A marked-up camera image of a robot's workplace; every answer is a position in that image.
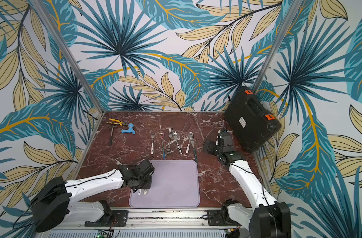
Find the iridescent spoon with blue handle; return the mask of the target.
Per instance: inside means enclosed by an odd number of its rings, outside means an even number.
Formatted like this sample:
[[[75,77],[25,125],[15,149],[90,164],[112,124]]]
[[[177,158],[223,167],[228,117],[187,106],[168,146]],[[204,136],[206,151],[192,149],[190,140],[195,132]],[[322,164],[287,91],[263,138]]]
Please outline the iridescent spoon with blue handle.
[[[164,148],[164,133],[161,131],[159,133],[160,135],[160,139],[161,139],[161,144],[162,144],[162,154],[163,154],[163,159],[166,158],[166,155],[165,155],[165,148]]]

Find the spoon with black-white handle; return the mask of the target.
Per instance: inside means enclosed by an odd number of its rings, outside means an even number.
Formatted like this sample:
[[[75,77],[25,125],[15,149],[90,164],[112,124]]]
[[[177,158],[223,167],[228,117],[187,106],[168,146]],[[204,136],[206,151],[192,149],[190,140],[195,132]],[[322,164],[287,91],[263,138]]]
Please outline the spoon with black-white handle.
[[[175,142],[176,142],[176,145],[177,145],[177,149],[178,149],[179,154],[182,155],[182,154],[183,154],[182,148],[181,148],[181,146],[180,146],[180,144],[179,144],[179,142],[178,142],[179,137],[178,137],[178,134],[177,134],[175,131],[173,132],[173,138],[174,138],[174,140],[175,140]]]

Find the ornate all-silver fork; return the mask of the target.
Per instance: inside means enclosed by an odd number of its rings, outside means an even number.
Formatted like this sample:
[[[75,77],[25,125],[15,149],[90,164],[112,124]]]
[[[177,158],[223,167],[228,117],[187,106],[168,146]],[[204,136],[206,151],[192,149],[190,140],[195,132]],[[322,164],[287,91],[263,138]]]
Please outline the ornate all-silver fork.
[[[172,150],[171,150],[171,144],[172,144],[172,138],[173,138],[173,129],[172,128],[169,128],[168,137],[169,137],[169,143],[168,143],[167,155],[172,153]]]

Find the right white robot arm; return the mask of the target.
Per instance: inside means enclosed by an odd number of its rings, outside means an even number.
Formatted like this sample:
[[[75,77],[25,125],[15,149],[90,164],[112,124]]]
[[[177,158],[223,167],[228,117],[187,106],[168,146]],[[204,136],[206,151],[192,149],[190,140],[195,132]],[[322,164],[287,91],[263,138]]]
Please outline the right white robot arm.
[[[247,230],[251,238],[292,237],[291,212],[288,205],[278,202],[260,182],[260,176],[253,172],[245,156],[235,151],[232,136],[224,131],[217,134],[217,140],[206,140],[204,152],[216,156],[236,179],[251,208],[229,199],[220,210],[209,210],[203,216],[210,226],[238,226]]]

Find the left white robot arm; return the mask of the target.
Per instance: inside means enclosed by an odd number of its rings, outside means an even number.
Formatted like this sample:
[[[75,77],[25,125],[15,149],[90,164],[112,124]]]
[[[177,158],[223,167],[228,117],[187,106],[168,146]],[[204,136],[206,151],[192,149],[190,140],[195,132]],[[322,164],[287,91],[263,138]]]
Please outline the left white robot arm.
[[[86,227],[122,227],[125,225],[125,213],[112,211],[105,200],[83,200],[125,187],[133,192],[150,189],[154,171],[153,164],[143,160],[137,165],[119,165],[107,173],[88,178],[53,178],[31,201],[34,231],[43,233],[71,222],[83,222]]]

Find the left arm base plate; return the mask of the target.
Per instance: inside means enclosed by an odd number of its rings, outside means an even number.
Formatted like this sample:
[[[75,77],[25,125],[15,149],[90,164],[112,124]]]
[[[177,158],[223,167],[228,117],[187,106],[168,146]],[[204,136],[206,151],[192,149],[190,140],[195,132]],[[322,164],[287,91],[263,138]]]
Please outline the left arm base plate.
[[[128,210],[112,210],[104,214],[99,220],[96,222],[86,221],[85,227],[125,227],[127,218],[128,218]]]

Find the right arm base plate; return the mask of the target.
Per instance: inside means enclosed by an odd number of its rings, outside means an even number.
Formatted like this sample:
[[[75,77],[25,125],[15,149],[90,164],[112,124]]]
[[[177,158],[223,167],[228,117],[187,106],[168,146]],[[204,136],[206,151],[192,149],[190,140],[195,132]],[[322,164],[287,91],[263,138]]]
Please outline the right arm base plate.
[[[207,210],[207,214],[203,216],[204,220],[208,221],[209,226],[233,226],[235,223],[230,222],[225,213],[221,210]]]

